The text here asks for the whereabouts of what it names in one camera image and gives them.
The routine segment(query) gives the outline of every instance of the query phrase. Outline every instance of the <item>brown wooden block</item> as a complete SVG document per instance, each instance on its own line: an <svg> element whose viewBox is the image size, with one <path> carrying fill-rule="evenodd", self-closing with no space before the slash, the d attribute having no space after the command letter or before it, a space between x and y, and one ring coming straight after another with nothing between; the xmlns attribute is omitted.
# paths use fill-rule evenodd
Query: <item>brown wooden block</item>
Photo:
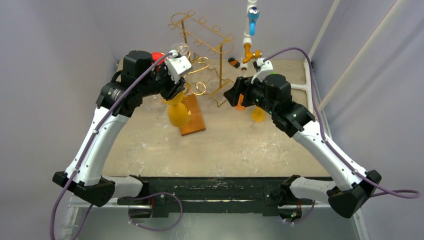
<svg viewBox="0 0 424 240"><path fill-rule="evenodd" d="M196 95L186 95L181 102L187 107L188 114L190 115L190 121L188 124L179 128L181 136L206 130Z"/></svg>

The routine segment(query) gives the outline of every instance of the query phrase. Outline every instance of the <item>blue valve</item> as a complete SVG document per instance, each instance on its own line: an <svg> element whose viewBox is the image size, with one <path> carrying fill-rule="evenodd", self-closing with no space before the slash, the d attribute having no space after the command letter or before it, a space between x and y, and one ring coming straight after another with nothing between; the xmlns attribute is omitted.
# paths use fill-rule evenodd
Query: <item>blue valve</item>
<svg viewBox="0 0 424 240"><path fill-rule="evenodd" d="M247 18L249 19L249 35L254 36L255 35L255 28L256 28L256 20L259 18L259 8L255 6L249 7L247 10Z"/></svg>

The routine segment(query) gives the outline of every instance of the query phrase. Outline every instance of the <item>beige table surface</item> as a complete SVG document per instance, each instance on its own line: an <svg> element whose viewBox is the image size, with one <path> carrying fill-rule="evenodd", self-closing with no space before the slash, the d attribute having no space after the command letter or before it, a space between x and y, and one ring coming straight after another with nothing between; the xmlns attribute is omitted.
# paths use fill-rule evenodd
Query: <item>beige table surface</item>
<svg viewBox="0 0 424 240"><path fill-rule="evenodd" d="M211 60L211 66L218 65ZM305 83L302 60L273 60L274 70L293 84ZM223 61L223 78L235 81L240 70ZM250 69L247 76L253 76ZM187 81L203 82L212 92L219 85L208 70L190 74ZM292 90L293 99L306 104L306 94ZM107 176L129 174L156 177L305 177L328 176L300 144L278 130L271 117L255 123L254 106L244 111L228 103L217 107L208 95L197 96L206 130L181 136L169 123L160 96L144 98L117 137L104 165Z"/></svg>

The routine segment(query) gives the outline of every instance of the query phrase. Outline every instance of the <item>gray wall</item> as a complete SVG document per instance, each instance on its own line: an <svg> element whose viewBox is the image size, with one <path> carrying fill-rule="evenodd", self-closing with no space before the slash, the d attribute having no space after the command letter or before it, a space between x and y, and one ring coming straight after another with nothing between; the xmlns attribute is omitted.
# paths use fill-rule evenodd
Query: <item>gray wall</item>
<svg viewBox="0 0 424 240"><path fill-rule="evenodd" d="M262 50L264 56L293 46L309 50L332 3L333 0L259 0L261 12L252 48ZM224 35L234 34L235 46L230 55L242 54L247 0L91 0L89 5L116 58L133 49L168 51L174 43L183 42L178 29L170 30L168 24L173 14L189 10L195 10L197 18L207 18L210 27L220 25ZM207 43L220 42L213 33L202 31L190 21L186 27ZM206 54L204 47L196 52ZM279 57L301 59L302 55L288 52Z"/></svg>
<svg viewBox="0 0 424 240"><path fill-rule="evenodd" d="M343 1L316 52L315 76L327 94L394 3ZM334 141L390 189L424 191L424 2L403 0L369 51L325 108ZM422 239L424 198L382 196L364 216L373 240Z"/></svg>
<svg viewBox="0 0 424 240"><path fill-rule="evenodd" d="M116 62L83 0L0 9L1 238L47 239L53 173L78 151Z"/></svg>

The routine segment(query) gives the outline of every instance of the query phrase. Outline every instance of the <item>brass spigot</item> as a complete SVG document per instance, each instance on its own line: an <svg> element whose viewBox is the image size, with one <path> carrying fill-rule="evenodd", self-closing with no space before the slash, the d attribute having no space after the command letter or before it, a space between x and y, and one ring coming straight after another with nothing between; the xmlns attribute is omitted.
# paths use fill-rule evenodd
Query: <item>brass spigot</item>
<svg viewBox="0 0 424 240"><path fill-rule="evenodd" d="M262 56L262 52L260 50L251 52L251 44L250 43L244 44L244 59L243 59L244 64L247 64L253 58L258 59L261 56Z"/></svg>

